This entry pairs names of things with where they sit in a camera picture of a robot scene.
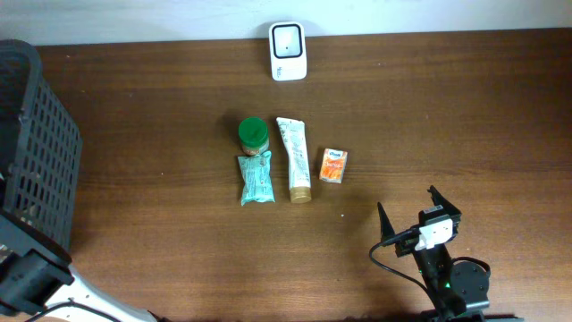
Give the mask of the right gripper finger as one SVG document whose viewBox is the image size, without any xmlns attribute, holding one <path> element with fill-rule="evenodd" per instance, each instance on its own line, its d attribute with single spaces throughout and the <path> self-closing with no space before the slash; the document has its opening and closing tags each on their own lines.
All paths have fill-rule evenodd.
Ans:
<svg viewBox="0 0 572 322">
<path fill-rule="evenodd" d="M 381 202 L 377 203 L 377 209 L 381 225 L 381 244 L 393 244 L 395 232 Z"/>
<path fill-rule="evenodd" d="M 450 216 L 461 215 L 461 211 L 458 208 L 456 208 L 452 203 L 450 203 L 448 200 L 446 200 L 433 185 L 429 187 L 428 192 L 431 194 L 431 199 L 435 206 L 442 206 L 442 208 Z"/>
</svg>

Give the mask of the orange tissue pack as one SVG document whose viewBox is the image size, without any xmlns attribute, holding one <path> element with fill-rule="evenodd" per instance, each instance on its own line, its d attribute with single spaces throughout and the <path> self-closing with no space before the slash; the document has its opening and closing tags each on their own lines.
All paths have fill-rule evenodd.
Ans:
<svg viewBox="0 0 572 322">
<path fill-rule="evenodd" d="M 326 148 L 320 168 L 319 179 L 324 182 L 342 183 L 348 152 Z"/>
</svg>

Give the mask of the white tube gold cap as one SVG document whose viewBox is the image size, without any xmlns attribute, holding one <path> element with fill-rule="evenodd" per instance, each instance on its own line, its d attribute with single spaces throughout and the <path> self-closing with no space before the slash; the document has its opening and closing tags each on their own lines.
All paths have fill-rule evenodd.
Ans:
<svg viewBox="0 0 572 322">
<path fill-rule="evenodd" d="M 305 123 L 299 120 L 277 117 L 276 122 L 289 160 L 290 202 L 309 202 L 311 195 L 311 175 L 307 153 Z"/>
</svg>

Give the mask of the teal snack packet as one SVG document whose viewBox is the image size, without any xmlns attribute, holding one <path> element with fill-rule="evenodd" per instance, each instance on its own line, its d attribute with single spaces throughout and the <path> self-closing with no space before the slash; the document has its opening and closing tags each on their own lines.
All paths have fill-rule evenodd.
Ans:
<svg viewBox="0 0 572 322">
<path fill-rule="evenodd" d="M 271 179 L 270 150 L 252 157 L 238 157 L 241 176 L 244 182 L 240 204 L 249 202 L 275 202 Z"/>
</svg>

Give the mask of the green lid jar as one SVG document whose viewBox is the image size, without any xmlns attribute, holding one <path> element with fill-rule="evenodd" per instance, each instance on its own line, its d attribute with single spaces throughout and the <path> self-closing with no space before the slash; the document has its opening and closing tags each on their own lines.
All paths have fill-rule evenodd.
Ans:
<svg viewBox="0 0 572 322">
<path fill-rule="evenodd" d="M 248 156 L 256 156 L 269 148 L 268 127 L 264 120 L 249 117 L 243 120 L 238 129 L 242 150 Z"/>
</svg>

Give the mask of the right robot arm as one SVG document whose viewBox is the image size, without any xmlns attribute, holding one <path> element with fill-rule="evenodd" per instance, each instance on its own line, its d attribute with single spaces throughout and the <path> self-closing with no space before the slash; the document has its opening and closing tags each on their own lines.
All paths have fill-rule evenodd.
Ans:
<svg viewBox="0 0 572 322">
<path fill-rule="evenodd" d="M 377 204 L 381 240 L 370 249 L 370 260 L 423 290 L 433 304 L 433 309 L 420 314 L 422 321 L 519 321 L 520 318 L 514 315 L 484 314 L 484 310 L 490 307 L 488 291 L 491 267 L 477 258 L 453 258 L 449 254 L 446 244 L 458 235 L 462 213 L 434 186 L 428 192 L 433 206 L 421 210 L 418 213 L 418 223 L 400 233 L 394 231 L 383 205 Z M 397 257 L 414 257 L 421 280 L 374 258 L 374 253 L 379 248 L 391 245 L 395 247 Z"/>
</svg>

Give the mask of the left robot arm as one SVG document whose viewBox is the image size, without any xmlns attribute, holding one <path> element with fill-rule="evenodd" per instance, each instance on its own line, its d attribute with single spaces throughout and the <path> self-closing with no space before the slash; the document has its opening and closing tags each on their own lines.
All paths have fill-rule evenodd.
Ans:
<svg viewBox="0 0 572 322">
<path fill-rule="evenodd" d="M 16 216 L 1 212 L 1 314 L 31 321 L 150 321 L 158 318 L 116 300 L 84 279 L 59 244 Z"/>
</svg>

